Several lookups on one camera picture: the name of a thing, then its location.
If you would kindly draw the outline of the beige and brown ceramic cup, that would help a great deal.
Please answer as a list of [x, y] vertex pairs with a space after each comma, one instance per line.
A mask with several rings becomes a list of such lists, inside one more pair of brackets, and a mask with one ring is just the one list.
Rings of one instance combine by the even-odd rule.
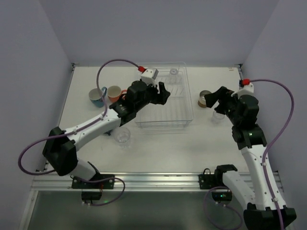
[[207, 104], [206, 104], [206, 100], [205, 100], [205, 95], [207, 94], [211, 94], [210, 91], [208, 90], [203, 90], [199, 93], [199, 99], [198, 99], [198, 106], [201, 108], [206, 108]]

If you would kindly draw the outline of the small clear glass cup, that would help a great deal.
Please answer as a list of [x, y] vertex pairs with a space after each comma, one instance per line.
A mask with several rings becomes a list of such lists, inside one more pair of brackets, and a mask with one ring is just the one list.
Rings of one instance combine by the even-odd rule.
[[224, 114], [220, 114], [216, 111], [213, 111], [213, 115], [211, 117], [211, 122], [214, 123], [214, 124], [219, 124], [224, 120], [224, 118], [225, 118]]

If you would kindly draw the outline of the clear glass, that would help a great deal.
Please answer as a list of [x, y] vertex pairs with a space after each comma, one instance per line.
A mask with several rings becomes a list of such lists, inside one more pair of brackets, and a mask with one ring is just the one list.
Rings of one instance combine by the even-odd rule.
[[178, 70], [175, 68], [171, 68], [169, 72], [169, 83], [175, 84], [177, 82]]

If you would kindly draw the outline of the orange ceramic mug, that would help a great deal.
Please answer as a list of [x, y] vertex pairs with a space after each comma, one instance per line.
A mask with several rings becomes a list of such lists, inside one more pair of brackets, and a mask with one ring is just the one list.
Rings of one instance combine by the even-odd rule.
[[127, 90], [122, 90], [119, 86], [110, 86], [107, 89], [107, 97], [109, 98], [110, 102], [116, 102], [123, 93], [126, 93]]

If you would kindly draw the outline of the large clear glass tumbler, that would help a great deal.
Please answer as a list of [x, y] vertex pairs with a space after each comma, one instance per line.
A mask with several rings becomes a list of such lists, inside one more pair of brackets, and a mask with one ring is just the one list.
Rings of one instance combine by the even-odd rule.
[[126, 127], [118, 127], [112, 132], [116, 143], [121, 147], [128, 147], [130, 145], [130, 130]]

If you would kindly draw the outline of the light blue textured mug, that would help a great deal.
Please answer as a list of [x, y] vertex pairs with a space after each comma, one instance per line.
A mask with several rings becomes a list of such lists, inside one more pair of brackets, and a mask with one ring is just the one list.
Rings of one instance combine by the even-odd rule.
[[[100, 90], [101, 94], [105, 97], [107, 93], [107, 87], [102, 87]], [[90, 101], [98, 108], [104, 107], [105, 103], [102, 101], [101, 96], [97, 88], [89, 91], [88, 97]]]

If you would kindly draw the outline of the dark blue ribbed mug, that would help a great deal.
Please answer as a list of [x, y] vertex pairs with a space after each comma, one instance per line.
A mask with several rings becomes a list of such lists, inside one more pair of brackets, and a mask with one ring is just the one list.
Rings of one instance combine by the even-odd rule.
[[104, 135], [108, 135], [108, 136], [111, 136], [111, 134], [112, 134], [112, 131], [113, 131], [113, 130], [111, 129], [111, 130], [109, 130], [109, 131], [105, 132], [105, 133], [104, 133]]

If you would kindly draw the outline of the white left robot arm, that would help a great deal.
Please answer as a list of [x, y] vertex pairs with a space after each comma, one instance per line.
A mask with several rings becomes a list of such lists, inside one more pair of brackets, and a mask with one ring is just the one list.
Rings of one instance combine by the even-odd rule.
[[93, 181], [98, 178], [98, 169], [92, 163], [80, 160], [77, 152], [99, 135], [133, 120], [146, 105], [166, 104], [169, 96], [170, 92], [163, 82], [148, 85], [137, 80], [106, 112], [66, 130], [59, 127], [52, 129], [43, 155], [59, 176], [71, 175], [83, 181]]

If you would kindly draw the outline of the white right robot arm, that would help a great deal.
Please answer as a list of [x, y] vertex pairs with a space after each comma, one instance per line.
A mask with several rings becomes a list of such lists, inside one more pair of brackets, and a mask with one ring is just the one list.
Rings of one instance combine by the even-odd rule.
[[233, 165], [217, 166], [214, 176], [218, 188], [228, 188], [243, 209], [243, 220], [249, 230], [284, 230], [295, 219], [294, 208], [287, 206], [275, 182], [267, 155], [268, 144], [257, 124], [259, 101], [248, 86], [237, 92], [221, 87], [204, 96], [206, 105], [218, 106], [215, 112], [232, 123], [232, 137], [249, 170], [253, 186], [249, 187]]

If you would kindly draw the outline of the black right controller box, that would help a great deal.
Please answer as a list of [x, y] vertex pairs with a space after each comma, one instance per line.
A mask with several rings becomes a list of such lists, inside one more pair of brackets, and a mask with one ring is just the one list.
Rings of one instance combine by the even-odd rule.
[[211, 194], [212, 199], [217, 202], [221, 203], [223, 205], [228, 205], [232, 201], [232, 193], [231, 192], [220, 192], [220, 191], [214, 191]]

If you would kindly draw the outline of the black controller box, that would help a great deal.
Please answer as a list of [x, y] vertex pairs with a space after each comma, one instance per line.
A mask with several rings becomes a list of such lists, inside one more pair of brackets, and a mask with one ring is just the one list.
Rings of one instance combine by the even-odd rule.
[[220, 192], [220, 191], [214, 191], [211, 194], [212, 199], [217, 202], [221, 203], [223, 205], [228, 205], [232, 201], [232, 193], [231, 192]]
[[102, 197], [102, 192], [81, 192], [81, 200], [84, 203], [93, 204], [94, 201], [99, 201]]

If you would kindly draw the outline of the black left controller box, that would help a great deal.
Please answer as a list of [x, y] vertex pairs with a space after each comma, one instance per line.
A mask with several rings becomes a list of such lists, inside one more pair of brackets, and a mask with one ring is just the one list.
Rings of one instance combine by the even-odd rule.
[[99, 201], [102, 197], [102, 192], [81, 192], [81, 200], [84, 203], [93, 204], [94, 201]]

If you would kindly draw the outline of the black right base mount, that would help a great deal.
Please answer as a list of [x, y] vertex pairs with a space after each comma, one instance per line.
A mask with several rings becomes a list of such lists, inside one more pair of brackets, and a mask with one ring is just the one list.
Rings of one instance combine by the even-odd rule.
[[224, 186], [223, 174], [228, 171], [237, 172], [237, 168], [232, 164], [226, 164], [217, 166], [214, 173], [211, 173], [209, 168], [204, 169], [203, 173], [198, 175], [200, 189], [205, 190], [217, 186]]

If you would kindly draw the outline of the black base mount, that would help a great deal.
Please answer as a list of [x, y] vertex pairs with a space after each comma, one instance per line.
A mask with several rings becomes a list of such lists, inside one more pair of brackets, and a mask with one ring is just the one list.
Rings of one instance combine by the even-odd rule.
[[72, 179], [72, 189], [113, 189], [115, 183], [114, 174], [96, 174], [92, 179], [86, 181], [78, 177]]
[[209, 168], [204, 169], [203, 173], [198, 175], [200, 189], [205, 190], [217, 186], [224, 186], [223, 174], [228, 171], [237, 172], [237, 168], [232, 164], [226, 164], [217, 166], [214, 173], [211, 173]]

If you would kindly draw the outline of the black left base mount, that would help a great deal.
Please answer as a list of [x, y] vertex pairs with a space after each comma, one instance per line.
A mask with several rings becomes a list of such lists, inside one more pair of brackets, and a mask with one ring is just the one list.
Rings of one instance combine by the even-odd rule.
[[114, 174], [96, 174], [92, 179], [86, 181], [78, 177], [72, 179], [72, 189], [113, 189], [115, 183]]

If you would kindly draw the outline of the aluminium mounting rail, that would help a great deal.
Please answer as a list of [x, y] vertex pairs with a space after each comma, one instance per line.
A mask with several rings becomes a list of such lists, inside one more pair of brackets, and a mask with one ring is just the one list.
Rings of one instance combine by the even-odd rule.
[[[115, 172], [114, 175], [125, 182], [127, 192], [196, 192], [200, 190], [198, 172]], [[32, 181], [31, 189], [36, 191], [72, 190], [72, 178], [60, 177], [55, 173], [36, 176]]]

